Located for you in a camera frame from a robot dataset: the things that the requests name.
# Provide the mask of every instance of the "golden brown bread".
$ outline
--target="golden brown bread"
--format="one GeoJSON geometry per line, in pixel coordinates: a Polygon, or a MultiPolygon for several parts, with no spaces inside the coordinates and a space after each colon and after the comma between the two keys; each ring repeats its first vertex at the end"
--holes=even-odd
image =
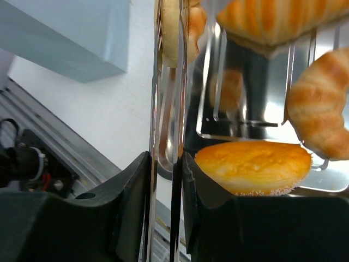
{"type": "Polygon", "coordinates": [[[197,165],[235,195],[283,195],[310,171],[311,155],[295,144],[226,142],[198,151],[197,165]]]}
{"type": "Polygon", "coordinates": [[[349,160],[342,112],[349,88],[349,48],[325,53],[287,96],[287,112],[305,145],[330,159],[349,160]]]}
{"type": "Polygon", "coordinates": [[[231,34],[273,46],[348,13],[348,0],[235,0],[216,19],[231,34]]]}
{"type": "MultiPolygon", "coordinates": [[[[209,82],[209,102],[214,107],[218,74],[214,74],[209,82]]],[[[239,109],[243,90],[242,73],[235,69],[225,69],[222,76],[222,87],[219,100],[219,111],[235,112],[239,109]]]]}
{"type": "MultiPolygon", "coordinates": [[[[158,2],[155,1],[154,21],[158,12],[158,2]]],[[[200,5],[201,0],[189,0],[189,37],[188,63],[194,61],[199,49],[197,41],[204,33],[206,12],[200,5]]],[[[163,39],[163,64],[176,68],[178,63],[179,34],[179,0],[163,0],[161,7],[161,36],[163,39]]]]}

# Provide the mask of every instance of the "bread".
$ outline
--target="bread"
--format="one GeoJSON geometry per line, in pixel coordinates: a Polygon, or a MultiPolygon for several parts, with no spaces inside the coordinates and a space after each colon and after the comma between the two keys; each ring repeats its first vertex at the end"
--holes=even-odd
{"type": "Polygon", "coordinates": [[[208,146],[195,161],[227,191],[251,196],[287,194],[311,167],[311,155],[299,145],[262,140],[208,146]]]}
{"type": "MultiPolygon", "coordinates": [[[[217,76],[215,73],[209,82],[209,103],[214,107],[217,76]]],[[[222,76],[222,87],[219,100],[219,111],[235,112],[239,109],[243,90],[242,73],[235,69],[225,69],[222,76]]]]}
{"type": "Polygon", "coordinates": [[[231,34],[274,46],[348,13],[348,0],[235,0],[216,19],[231,34]]]}
{"type": "Polygon", "coordinates": [[[287,95],[290,122],[307,147],[332,160],[349,160],[342,112],[349,88],[349,48],[325,53],[287,95]]]}
{"type": "MultiPolygon", "coordinates": [[[[199,53],[197,41],[203,35],[206,25],[206,12],[200,6],[201,0],[189,0],[189,37],[188,63],[194,61],[199,53]]],[[[158,13],[155,1],[155,24],[158,13]]],[[[177,68],[179,34],[179,0],[163,0],[161,7],[161,36],[163,40],[163,65],[177,68]]]]}

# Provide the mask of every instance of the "held bread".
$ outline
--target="held bread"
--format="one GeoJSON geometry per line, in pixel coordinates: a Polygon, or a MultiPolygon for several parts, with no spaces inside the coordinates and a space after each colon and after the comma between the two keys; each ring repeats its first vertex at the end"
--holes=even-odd
{"type": "Polygon", "coordinates": [[[310,171],[311,155],[295,144],[226,142],[198,151],[197,165],[235,195],[283,195],[310,171]]]}
{"type": "Polygon", "coordinates": [[[287,96],[287,112],[306,146],[333,160],[349,160],[342,112],[349,88],[349,48],[325,53],[287,96]]]}
{"type": "MultiPolygon", "coordinates": [[[[155,1],[154,22],[156,22],[158,13],[158,2],[159,0],[155,1]]],[[[206,25],[206,12],[201,7],[200,2],[201,0],[189,0],[188,63],[194,61],[198,55],[197,41],[203,35],[206,25]]],[[[163,0],[161,23],[163,64],[171,68],[177,68],[179,51],[179,0],[163,0]]]]}
{"type": "MultiPolygon", "coordinates": [[[[209,82],[209,103],[214,107],[218,74],[214,74],[209,82]]],[[[219,111],[235,112],[239,109],[243,90],[242,73],[235,69],[225,69],[222,76],[222,87],[219,99],[219,111]]]]}
{"type": "Polygon", "coordinates": [[[216,19],[227,33],[274,46],[348,13],[348,0],[235,0],[216,19]]]}

